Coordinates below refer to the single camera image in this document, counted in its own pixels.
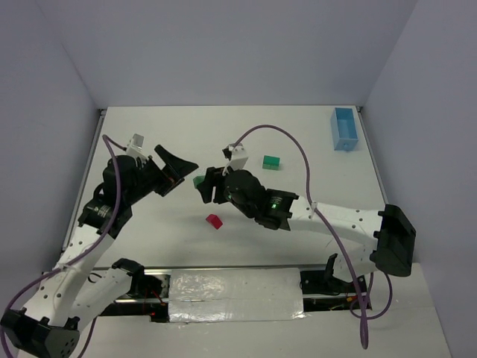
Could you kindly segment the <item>light green long block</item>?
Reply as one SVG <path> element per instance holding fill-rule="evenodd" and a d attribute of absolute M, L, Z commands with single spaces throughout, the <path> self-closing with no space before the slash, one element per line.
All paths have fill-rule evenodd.
<path fill-rule="evenodd" d="M 197 189 L 198 186 L 203 183 L 205 179 L 205 176 L 204 175 L 198 175 L 198 176 L 195 176 L 192 181 L 193 181 L 193 185 L 194 185 L 194 188 Z"/>

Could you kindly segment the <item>red wood block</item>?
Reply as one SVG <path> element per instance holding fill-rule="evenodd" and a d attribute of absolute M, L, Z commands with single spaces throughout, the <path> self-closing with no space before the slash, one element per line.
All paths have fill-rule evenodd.
<path fill-rule="evenodd" d="M 216 230 L 222 227 L 223 222 L 222 220 L 215 214 L 210 214 L 206 217 L 206 221 L 212 225 Z"/>

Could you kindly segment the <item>dark green wood block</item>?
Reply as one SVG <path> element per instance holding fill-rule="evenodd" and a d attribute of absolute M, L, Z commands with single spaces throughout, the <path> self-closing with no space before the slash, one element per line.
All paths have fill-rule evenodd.
<path fill-rule="evenodd" d="M 280 158 L 265 155 L 262 160 L 262 168 L 266 170 L 279 170 Z"/>

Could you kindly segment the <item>blue plastic box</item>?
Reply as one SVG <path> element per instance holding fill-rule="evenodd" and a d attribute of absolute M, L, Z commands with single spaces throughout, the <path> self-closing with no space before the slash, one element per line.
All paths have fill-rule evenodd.
<path fill-rule="evenodd" d="M 358 143 L 355 118 L 351 108 L 335 107 L 330 118 L 335 151 L 353 151 Z"/>

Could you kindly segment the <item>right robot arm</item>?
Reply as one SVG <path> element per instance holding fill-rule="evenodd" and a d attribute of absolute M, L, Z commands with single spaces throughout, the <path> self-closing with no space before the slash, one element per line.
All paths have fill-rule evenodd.
<path fill-rule="evenodd" d="M 358 210 L 323 203 L 278 189 L 267 189 L 249 171 L 224 174 L 210 167 L 195 185 L 203 203 L 230 203 L 249 219 L 270 230 L 306 231 L 349 240 L 357 248 L 331 254 L 325 272 L 351 282 L 381 271 L 389 276 L 411 275 L 417 232 L 403 210 L 386 204 L 383 210 Z"/>

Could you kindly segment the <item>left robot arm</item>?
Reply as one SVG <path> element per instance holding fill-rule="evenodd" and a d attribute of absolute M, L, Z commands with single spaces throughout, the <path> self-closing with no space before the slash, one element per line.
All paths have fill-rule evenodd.
<path fill-rule="evenodd" d="M 70 357 L 90 322 L 115 299 L 137 292 L 145 269 L 129 259 L 113 263 L 89 288 L 83 285 L 132 218 L 132 206 L 152 192 L 166 196 L 198 168 L 161 145 L 154 150 L 164 167 L 135 146 L 125 147 L 123 155 L 112 155 L 55 267 L 28 284 L 38 290 L 21 309 L 7 305 L 1 317 L 3 346 L 11 343 L 35 357 Z"/>

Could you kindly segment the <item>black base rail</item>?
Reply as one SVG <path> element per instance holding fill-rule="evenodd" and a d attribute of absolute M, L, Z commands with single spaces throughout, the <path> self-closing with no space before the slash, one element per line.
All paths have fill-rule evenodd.
<path fill-rule="evenodd" d="M 354 301 L 354 285 L 320 266 L 147 271 L 139 291 L 116 299 L 102 316 L 185 324 L 290 321 L 345 310 Z"/>

